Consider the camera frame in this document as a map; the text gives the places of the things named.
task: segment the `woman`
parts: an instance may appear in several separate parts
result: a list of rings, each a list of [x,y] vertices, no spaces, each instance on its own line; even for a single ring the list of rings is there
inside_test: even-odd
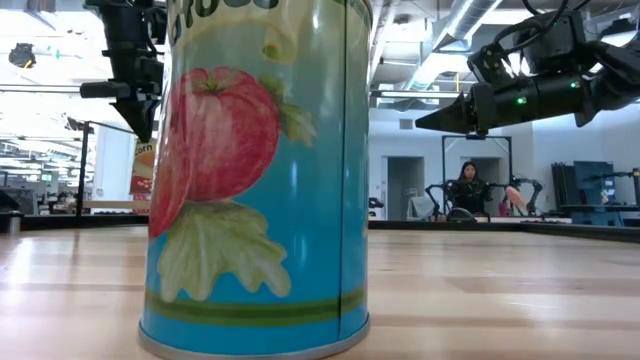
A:
[[[491,200],[491,189],[478,177],[476,164],[465,162],[458,180],[451,184],[449,190],[454,207],[466,209],[472,214],[485,214],[484,202]]]

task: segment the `doorway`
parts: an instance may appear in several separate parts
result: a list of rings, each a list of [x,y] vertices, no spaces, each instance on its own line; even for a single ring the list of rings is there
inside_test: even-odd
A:
[[[476,164],[476,168],[478,170],[478,177],[486,183],[494,183],[494,184],[505,184],[508,182],[508,179],[504,179],[501,174],[502,162],[504,159],[502,158],[461,158],[460,166],[464,164],[466,161],[473,161]],[[494,188],[492,191],[492,199],[491,201],[487,201],[485,203],[484,209],[487,214],[493,216],[499,215],[498,206],[500,205],[500,201],[502,201],[502,197],[504,196],[504,192],[499,188]]]
[[[387,158],[387,220],[407,221],[409,201],[424,196],[424,158]]]

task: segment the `green leaf illustration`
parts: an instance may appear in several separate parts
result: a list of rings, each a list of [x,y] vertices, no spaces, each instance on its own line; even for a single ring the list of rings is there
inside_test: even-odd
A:
[[[285,103],[289,95],[286,84],[281,79],[271,75],[263,76],[260,84],[271,94],[274,103],[280,111],[280,129],[292,143],[302,142],[306,146],[313,145],[316,130],[313,127],[313,118],[299,106]]]
[[[276,296],[287,296],[291,281],[281,265],[287,254],[266,231],[264,216],[253,209],[231,202],[186,204],[158,262],[160,297],[172,302],[184,289],[204,301],[224,273],[249,292],[265,283]]]
[[[282,105],[280,108],[280,128],[291,142],[313,145],[316,130],[313,128],[311,114],[294,105]]]

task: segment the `food can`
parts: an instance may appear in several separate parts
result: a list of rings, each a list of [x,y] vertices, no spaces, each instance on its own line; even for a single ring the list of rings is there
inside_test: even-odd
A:
[[[320,358],[368,329],[365,0],[167,0],[140,340]]]

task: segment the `black hair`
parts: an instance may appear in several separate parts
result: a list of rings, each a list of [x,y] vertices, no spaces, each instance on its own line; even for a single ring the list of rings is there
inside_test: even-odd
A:
[[[460,176],[458,176],[458,180],[466,180],[466,177],[464,176],[464,169],[466,169],[467,166],[473,166],[473,168],[476,170],[476,174],[473,176],[472,181],[478,180],[478,167],[473,161],[465,161],[465,163],[462,164],[462,169],[460,169]]]

